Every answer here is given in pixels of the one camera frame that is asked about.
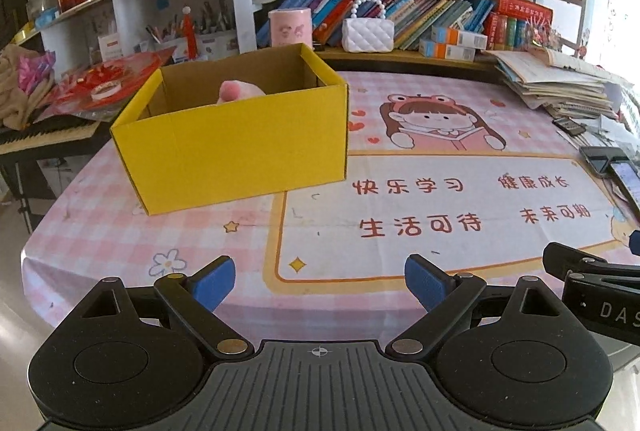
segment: pink plush toy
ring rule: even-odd
[[[225,104],[244,98],[263,96],[265,93],[260,88],[242,80],[226,80],[220,86],[220,98],[217,104]]]

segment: cartoon girl reading book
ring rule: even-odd
[[[445,95],[392,94],[380,106],[386,135],[405,149],[502,151],[506,142],[478,114]]]

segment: tablecloth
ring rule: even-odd
[[[507,87],[342,75],[350,85],[344,182],[148,217],[108,143],[22,252],[34,310],[55,326],[102,277],[146,286],[229,255],[236,287],[216,314],[255,345],[384,345],[424,314],[402,281],[414,252],[494,284],[536,274],[556,291],[561,283],[540,261],[549,241],[638,262],[625,246],[635,227],[629,211],[580,166],[546,112]]]

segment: yellow cardboard box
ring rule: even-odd
[[[224,80],[259,96],[215,106]],[[348,88],[306,45],[157,70],[111,127],[147,214],[344,180]]]

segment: quilted handbag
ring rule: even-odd
[[[357,17],[358,7],[372,1],[380,7],[378,17]],[[380,0],[356,0],[351,17],[342,22],[342,48],[345,52],[390,52],[394,49],[394,22],[385,19]]]

